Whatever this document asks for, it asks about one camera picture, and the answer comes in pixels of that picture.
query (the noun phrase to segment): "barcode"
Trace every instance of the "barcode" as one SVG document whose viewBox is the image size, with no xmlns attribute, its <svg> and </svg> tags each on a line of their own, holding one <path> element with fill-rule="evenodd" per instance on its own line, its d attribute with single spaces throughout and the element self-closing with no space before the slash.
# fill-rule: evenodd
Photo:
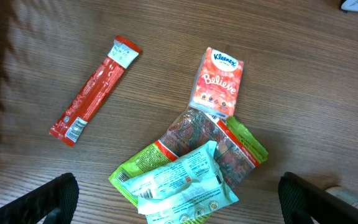
<svg viewBox="0 0 358 224">
<path fill-rule="evenodd" d="M 210 115 L 208 113 L 204 113 L 212 122 L 214 122 L 215 124 L 219 121 L 218 116 L 216 115 Z"/>
<path fill-rule="evenodd" d="M 145 192 L 142 192 L 142 193 L 138 194 L 137 196 L 142 197 L 142 198 L 153 198 L 153 194 L 150 189 L 147 189 Z"/>
<path fill-rule="evenodd" d="M 88 122 L 84 121 L 80 117 L 77 117 L 74 123 L 67 130 L 66 137 L 71 139 L 73 142 L 77 142 L 77 139 L 80 136 L 82 129 L 84 129 L 86 124 L 88 124 Z"/>
<path fill-rule="evenodd" d="M 118 172 L 117 178 L 119 179 L 120 182 L 124 182 L 130 179 L 129 175 L 123 170 L 120 170 Z"/>
</svg>

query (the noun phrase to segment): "wood grain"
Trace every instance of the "wood grain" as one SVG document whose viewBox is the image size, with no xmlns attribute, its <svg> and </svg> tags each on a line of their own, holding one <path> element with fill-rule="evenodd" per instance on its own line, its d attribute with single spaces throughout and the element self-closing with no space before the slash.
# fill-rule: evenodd
<svg viewBox="0 0 358 224">
<path fill-rule="evenodd" d="M 283 223 L 292 171 L 358 192 L 358 13 L 340 0 L 0 0 L 0 207 L 72 172 L 73 223 L 145 223 L 108 181 L 185 110 L 208 46 L 244 60 L 236 116 L 269 160 L 208 223 Z M 144 53 L 73 149 L 48 135 L 115 35 Z"/>
</svg>

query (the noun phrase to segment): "red wrapper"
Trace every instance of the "red wrapper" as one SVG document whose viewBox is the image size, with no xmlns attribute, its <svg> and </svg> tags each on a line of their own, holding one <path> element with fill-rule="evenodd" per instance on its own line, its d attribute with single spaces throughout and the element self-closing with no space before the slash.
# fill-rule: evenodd
<svg viewBox="0 0 358 224">
<path fill-rule="evenodd" d="M 50 128 L 49 134 L 74 146 L 85 125 L 140 52 L 141 49 L 131 41 L 117 36 L 108 56 L 90 76 L 62 117 Z"/>
</svg>

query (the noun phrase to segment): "snack packaging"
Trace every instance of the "snack packaging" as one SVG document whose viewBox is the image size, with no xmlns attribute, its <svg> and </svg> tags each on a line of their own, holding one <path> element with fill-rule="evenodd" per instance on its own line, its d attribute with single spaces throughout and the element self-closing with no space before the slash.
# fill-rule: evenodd
<svg viewBox="0 0 358 224">
<path fill-rule="evenodd" d="M 234 114 L 244 62 L 208 47 L 197 71 L 189 105 L 226 119 Z"/>
<path fill-rule="evenodd" d="M 223 120 L 195 108 L 187 108 L 153 144 L 121 164 L 109 177 L 110 182 L 136 207 L 138 198 L 128 192 L 122 183 L 130 178 L 154 170 L 209 140 L 218 142 L 214 159 L 219 164 L 223 178 L 230 186 L 240 184 L 259 164 L 267 160 L 268 153 L 235 117 Z M 190 223 L 203 223 L 208 215 Z"/>
<path fill-rule="evenodd" d="M 111 90 L 141 49 L 125 37 L 117 36 L 103 63 L 84 84 L 49 134 L 74 146 L 85 125 L 103 105 Z"/>
<path fill-rule="evenodd" d="M 213 159 L 217 146 L 208 141 L 174 162 L 122 183 L 138 198 L 138 212 L 146 215 L 148 224 L 183 223 L 239 200 Z"/>
</svg>

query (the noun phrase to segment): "kleenex logo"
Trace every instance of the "kleenex logo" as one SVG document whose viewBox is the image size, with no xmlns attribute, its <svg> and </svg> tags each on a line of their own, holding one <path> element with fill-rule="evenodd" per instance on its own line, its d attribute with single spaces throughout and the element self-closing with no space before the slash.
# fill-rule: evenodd
<svg viewBox="0 0 358 224">
<path fill-rule="evenodd" d="M 211 52 L 211 59 L 214 65 L 224 72 L 233 72 L 238 67 L 238 61 L 235 58 L 214 49 Z"/>
<path fill-rule="evenodd" d="M 231 66 L 235 67 L 237 65 L 237 62 L 233 62 L 233 60 L 227 58 L 227 57 L 223 57 L 222 54 L 214 54 L 214 58 L 215 60 L 222 60 L 225 62 L 229 62 L 231 64 Z"/>
</svg>

